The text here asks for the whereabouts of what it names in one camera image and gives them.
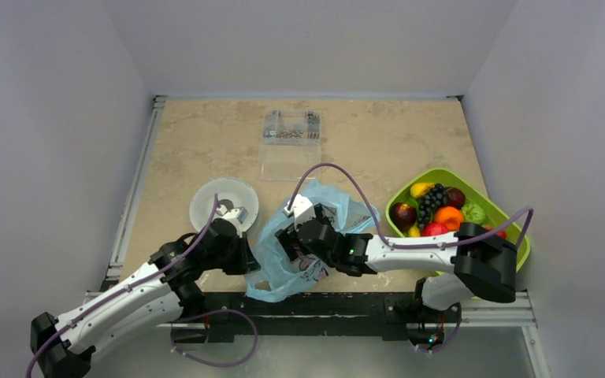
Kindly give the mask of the blue plastic bag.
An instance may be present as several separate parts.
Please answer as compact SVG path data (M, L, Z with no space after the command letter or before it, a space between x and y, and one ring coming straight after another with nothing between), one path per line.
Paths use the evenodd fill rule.
M321 204L332 226L339 232L363 233L373 228L377 213L373 206L355 201L346 191L311 180L300 194L314 204ZM293 220L281 211L272 215L263 226L251 251L261 268L245 276L246 296L261 302L281 302L287 297L308 291L330 275L328 266L315 256L290 260L275 233Z

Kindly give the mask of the red yellow apple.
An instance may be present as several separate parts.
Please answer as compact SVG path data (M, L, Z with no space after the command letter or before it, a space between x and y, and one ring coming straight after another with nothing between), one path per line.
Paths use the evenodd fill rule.
M418 219L417 209L406 202L394 203L390 207L388 215L391 222L401 232L407 232L410 227L417 223Z

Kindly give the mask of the dark grape bunch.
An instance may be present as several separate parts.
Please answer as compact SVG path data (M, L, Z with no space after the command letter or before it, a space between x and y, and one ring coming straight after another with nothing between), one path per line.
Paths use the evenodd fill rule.
M417 223L421 230L433 220L439 208L446 206L449 199L441 183L427 183L415 198L418 203Z

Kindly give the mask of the yellow fake mango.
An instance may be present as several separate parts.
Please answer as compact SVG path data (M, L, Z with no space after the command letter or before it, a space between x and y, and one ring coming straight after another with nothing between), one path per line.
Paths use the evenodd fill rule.
M414 183L410 187L410 195L412 198L419 199L423 198L436 186L435 183L430 182L418 182Z

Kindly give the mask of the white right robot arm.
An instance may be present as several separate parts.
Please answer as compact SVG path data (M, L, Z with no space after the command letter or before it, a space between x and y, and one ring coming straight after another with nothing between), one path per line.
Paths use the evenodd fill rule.
M405 269L436 272L417 284L410 300L420 320L472 297L515 300L518 248L495 230L463 223L441 235L391 238L337 231L319 205L295 205L286 215L294 220L275 237L291 260L313 256L355 277Z

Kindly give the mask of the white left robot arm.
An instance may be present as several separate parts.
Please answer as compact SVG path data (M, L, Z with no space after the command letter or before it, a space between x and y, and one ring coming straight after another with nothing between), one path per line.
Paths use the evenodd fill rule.
M197 285L206 271L228 275L258 270L240 222L227 215L200 232L163 244L130 276L91 301L65 313L41 313L31 322L33 353L25 376L38 368L45 377L84 377L99 355L141 328L169 322L200 323L208 328L231 315L255 323L236 309L211 309Z

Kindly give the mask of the orange fake fruit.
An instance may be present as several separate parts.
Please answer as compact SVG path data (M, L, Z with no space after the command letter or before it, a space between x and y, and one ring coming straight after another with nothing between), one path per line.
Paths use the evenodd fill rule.
M449 231L458 231L460 225L465 222L465 216L460 209L444 206L435 212L433 221L443 224Z

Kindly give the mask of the yellow banana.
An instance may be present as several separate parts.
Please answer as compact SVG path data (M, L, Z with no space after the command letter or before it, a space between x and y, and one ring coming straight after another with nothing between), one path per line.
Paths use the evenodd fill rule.
M409 238L418 238L421 237L421 231L418 228L418 226L413 225L412 227L410 227L407 230L407 234L406 234Z

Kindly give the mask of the dark red apple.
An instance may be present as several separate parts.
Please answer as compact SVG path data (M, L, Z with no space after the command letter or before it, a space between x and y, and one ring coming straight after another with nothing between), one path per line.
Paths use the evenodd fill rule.
M456 187L446 187L447 206L461 209L466 204L466 195Z

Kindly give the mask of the clear plastic screw box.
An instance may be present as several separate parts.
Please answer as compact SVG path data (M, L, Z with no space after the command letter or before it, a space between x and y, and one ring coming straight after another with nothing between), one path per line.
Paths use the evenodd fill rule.
M262 119L259 178L297 181L321 162L319 109L266 109Z

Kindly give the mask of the green custard apple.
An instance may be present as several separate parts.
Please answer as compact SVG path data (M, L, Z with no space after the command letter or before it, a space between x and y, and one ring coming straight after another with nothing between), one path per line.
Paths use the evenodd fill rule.
M461 209L460 209L463 217L464 217L464 221L467 223L474 223L474 224L485 224L486 220L487 220L487 215L485 210L479 206L476 203L473 202L467 202Z

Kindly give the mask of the green plastic bowl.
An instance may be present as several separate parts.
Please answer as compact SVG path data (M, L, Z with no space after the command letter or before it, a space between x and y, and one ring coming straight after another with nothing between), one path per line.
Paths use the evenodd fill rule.
M390 220L388 215L390 207L396 202L406 202L414 206L418 210L417 199L412 198L410 195L410 187L414 183L418 182L430 182L430 183L441 183L444 187L456 187L460 189L466 195L466 203L473 202L481 206L487 215L485 224L481 226L488 231L495 230L497 235L511 243L518 248L517 254L517 271L525 262L525 259L529 255L530 246L525 237L525 229L516 225L515 221L521 217L531 216L531 208L525 207L519 210L512 217L508 217L497 205L495 205L486 196L479 193L465 180L461 179L455 173L448 169L430 169L424 172L418 178L407 184L399 193L397 193L392 200L388 203L385 209L385 216L388 224L392 227L395 232L395 236L391 238L409 238L407 232L401 232Z

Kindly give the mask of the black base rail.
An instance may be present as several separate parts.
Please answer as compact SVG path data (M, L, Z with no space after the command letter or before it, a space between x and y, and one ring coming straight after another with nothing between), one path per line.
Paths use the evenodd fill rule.
M425 347L457 328L460 305L445 311L423 306L415 292L302 293L261 302L237 292L208 292L194 309L168 321L178 343L231 343L238 335L377 337Z

